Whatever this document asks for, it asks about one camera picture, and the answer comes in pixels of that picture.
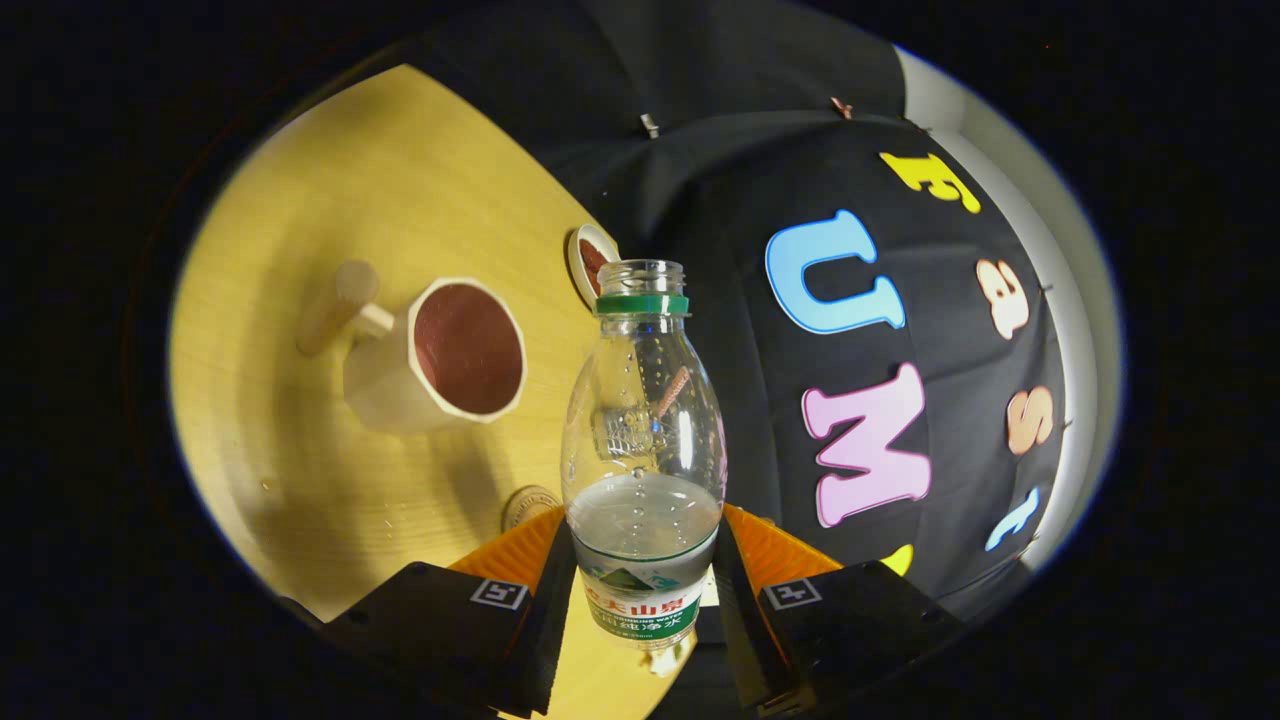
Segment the mug handle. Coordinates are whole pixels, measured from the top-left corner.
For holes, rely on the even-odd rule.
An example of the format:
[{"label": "mug handle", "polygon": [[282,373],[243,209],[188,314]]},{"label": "mug handle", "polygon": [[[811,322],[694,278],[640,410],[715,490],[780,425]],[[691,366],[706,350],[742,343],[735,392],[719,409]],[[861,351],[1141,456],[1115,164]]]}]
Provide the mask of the mug handle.
[{"label": "mug handle", "polygon": [[392,331],[396,316],[374,304],[380,281],[364,260],[347,260],[302,309],[294,345],[305,356],[319,354],[347,323],[374,337]]}]

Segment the foam letter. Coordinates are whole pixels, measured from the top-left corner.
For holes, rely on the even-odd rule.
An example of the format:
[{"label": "foam letter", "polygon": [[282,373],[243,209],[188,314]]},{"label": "foam letter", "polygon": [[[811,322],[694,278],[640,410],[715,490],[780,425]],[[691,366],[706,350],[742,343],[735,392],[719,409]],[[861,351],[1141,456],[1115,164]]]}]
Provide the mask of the foam letter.
[{"label": "foam letter", "polygon": [[1009,263],[1001,260],[997,268],[991,260],[978,260],[978,284],[991,302],[991,322],[996,332],[1005,340],[1012,340],[1014,331],[1025,325],[1029,316],[1023,283],[1018,282]]},{"label": "foam letter", "polygon": [[1009,401],[1009,450],[1023,455],[1041,445],[1053,432],[1053,396],[1037,386],[1029,393],[1019,392]]},{"label": "foam letter", "polygon": [[902,363],[887,383],[827,397],[809,389],[800,402],[809,436],[820,439],[838,423],[861,420],[818,454],[828,468],[863,470],[855,478],[836,474],[818,480],[818,523],[842,519],[895,500],[919,500],[929,492],[929,459],[888,450],[924,410],[924,384],[915,365]]},{"label": "foam letter", "polygon": [[906,310],[893,283],[881,275],[874,287],[835,302],[822,302],[804,284],[804,270],[815,263],[840,258],[876,261],[876,243],[863,223],[849,210],[831,220],[805,223],[780,231],[764,249],[764,269],[773,296],[795,324],[815,334],[831,334],[872,323],[906,325]]},{"label": "foam letter", "polygon": [[960,200],[965,210],[977,213],[982,210],[982,204],[969,192],[969,188],[960,182],[960,178],[951,172],[951,168],[933,152],[928,158],[897,158],[888,152],[881,152],[881,160],[902,178],[906,187],[922,190],[922,183],[929,183],[929,193],[938,200]]},{"label": "foam letter", "polygon": [[991,530],[987,537],[987,552],[996,550],[1000,541],[1005,539],[1006,534],[1015,534],[1021,532],[1023,525],[1027,524],[1027,519],[1036,514],[1036,509],[1039,507],[1039,488],[1032,488],[1032,492],[1027,493],[1027,500],[1009,511],[1009,515],[996,523],[996,529]]}]

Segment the bottle label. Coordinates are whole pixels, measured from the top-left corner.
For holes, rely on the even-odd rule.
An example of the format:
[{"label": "bottle label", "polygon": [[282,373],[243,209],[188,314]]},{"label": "bottle label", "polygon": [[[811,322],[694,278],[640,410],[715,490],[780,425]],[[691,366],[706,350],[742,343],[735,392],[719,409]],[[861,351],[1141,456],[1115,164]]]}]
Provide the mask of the bottle label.
[{"label": "bottle label", "polygon": [[595,551],[573,537],[591,616],[604,630],[634,641],[681,633],[698,616],[716,533],[669,557],[631,560]]}]

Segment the metal clip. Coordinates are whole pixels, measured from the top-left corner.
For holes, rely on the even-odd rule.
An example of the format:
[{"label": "metal clip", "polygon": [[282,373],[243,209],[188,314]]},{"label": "metal clip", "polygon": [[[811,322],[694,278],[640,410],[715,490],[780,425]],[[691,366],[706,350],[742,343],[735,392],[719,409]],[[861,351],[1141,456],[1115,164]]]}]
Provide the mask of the metal clip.
[{"label": "metal clip", "polygon": [[640,122],[644,124],[644,129],[649,131],[649,140],[657,140],[658,126],[654,124],[653,118],[649,117],[649,113],[640,115]]},{"label": "metal clip", "polygon": [[831,104],[836,106],[836,111],[845,117],[846,120],[854,119],[854,106],[845,105],[838,97],[832,96]]}]

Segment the green bottle ring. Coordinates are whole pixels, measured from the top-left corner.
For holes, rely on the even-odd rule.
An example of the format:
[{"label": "green bottle ring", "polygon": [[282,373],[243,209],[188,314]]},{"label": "green bottle ring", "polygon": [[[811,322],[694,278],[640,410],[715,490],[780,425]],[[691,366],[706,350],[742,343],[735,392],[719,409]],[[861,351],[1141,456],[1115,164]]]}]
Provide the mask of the green bottle ring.
[{"label": "green bottle ring", "polygon": [[682,295],[605,295],[595,301],[595,311],[600,315],[684,315],[689,313],[689,299]]}]

